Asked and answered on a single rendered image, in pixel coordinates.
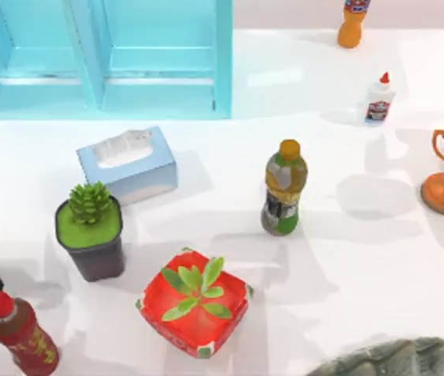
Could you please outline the red pot with green plant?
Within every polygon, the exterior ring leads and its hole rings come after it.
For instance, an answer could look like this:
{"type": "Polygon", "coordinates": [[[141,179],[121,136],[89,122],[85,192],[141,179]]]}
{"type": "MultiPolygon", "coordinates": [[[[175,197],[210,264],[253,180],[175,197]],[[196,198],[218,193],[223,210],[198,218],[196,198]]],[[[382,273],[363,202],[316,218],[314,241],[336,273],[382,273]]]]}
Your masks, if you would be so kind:
{"type": "Polygon", "coordinates": [[[177,349],[208,359],[236,329],[254,294],[224,265],[223,257],[183,248],[149,282],[135,307],[177,349]]]}

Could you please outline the green and yellow bottle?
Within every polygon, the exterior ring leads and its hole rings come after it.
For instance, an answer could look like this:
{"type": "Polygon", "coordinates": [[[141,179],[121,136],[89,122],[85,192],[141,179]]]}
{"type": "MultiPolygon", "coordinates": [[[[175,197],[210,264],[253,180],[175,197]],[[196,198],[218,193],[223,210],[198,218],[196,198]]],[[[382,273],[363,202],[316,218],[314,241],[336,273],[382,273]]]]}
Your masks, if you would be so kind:
{"type": "Polygon", "coordinates": [[[286,236],[299,220],[299,201],[308,177],[308,167],[295,139],[285,139],[265,166],[263,228],[273,236],[286,236]]]}

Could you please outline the orange bottle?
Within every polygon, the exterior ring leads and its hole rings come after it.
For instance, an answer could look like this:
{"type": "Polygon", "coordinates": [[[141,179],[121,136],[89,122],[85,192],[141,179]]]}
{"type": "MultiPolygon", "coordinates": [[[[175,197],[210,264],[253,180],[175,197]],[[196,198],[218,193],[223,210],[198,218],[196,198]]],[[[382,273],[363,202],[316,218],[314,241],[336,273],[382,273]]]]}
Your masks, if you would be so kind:
{"type": "Polygon", "coordinates": [[[345,0],[343,22],[338,30],[340,47],[354,49],[361,41],[362,25],[371,0],[345,0]]]}

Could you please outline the white glue bottle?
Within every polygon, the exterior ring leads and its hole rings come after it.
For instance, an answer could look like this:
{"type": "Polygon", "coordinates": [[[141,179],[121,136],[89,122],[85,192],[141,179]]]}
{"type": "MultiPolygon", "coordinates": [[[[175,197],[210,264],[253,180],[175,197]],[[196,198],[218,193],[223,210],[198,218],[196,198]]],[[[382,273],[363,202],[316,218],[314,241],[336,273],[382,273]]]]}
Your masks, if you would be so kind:
{"type": "Polygon", "coordinates": [[[385,121],[394,97],[395,90],[392,88],[389,73],[386,71],[368,90],[365,121],[373,123],[385,121]]]}

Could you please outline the dark red bottle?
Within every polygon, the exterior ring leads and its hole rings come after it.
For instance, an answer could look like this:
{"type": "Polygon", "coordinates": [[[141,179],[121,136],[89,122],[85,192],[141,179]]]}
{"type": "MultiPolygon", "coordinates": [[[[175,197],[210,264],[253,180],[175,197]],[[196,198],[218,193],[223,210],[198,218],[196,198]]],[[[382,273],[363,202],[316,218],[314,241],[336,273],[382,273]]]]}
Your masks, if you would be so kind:
{"type": "Polygon", "coordinates": [[[26,376],[50,376],[60,360],[56,344],[41,328],[32,305],[4,291],[0,291],[0,344],[26,376]]]}

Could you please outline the black pot with green plant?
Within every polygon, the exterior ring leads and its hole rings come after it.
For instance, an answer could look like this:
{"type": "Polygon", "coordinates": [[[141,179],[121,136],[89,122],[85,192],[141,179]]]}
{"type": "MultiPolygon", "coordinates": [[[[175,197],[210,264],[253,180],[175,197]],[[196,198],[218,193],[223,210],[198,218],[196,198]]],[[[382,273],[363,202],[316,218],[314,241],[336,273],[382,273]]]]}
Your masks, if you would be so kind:
{"type": "Polygon", "coordinates": [[[55,214],[56,239],[88,282],[124,272],[123,227],[121,205],[101,182],[76,185],[55,214]]]}

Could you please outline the light blue rack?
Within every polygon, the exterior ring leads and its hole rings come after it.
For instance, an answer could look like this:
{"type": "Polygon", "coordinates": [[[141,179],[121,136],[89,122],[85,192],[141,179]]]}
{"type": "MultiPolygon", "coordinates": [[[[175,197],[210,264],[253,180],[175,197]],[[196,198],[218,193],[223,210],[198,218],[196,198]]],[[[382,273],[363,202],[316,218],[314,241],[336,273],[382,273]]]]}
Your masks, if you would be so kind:
{"type": "Polygon", "coordinates": [[[0,119],[232,112],[233,0],[0,0],[0,119]]]}

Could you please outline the light blue tissue box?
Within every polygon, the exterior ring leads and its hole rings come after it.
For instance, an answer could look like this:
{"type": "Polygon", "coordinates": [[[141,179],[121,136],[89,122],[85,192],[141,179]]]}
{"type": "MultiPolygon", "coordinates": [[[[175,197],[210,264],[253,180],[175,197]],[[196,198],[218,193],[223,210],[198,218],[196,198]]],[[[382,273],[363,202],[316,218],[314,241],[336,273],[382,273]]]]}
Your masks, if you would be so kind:
{"type": "Polygon", "coordinates": [[[157,126],[128,130],[77,150],[88,183],[101,182],[121,205],[178,187],[177,164],[157,126]]]}

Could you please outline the grey green rock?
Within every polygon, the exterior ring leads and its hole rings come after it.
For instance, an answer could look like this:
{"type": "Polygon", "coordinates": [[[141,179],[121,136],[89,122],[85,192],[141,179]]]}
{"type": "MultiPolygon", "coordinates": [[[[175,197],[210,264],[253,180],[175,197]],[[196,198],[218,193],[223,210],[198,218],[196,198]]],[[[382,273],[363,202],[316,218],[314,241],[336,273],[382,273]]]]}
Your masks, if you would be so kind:
{"type": "Polygon", "coordinates": [[[305,376],[444,376],[444,338],[368,346],[328,360],[305,376]]]}

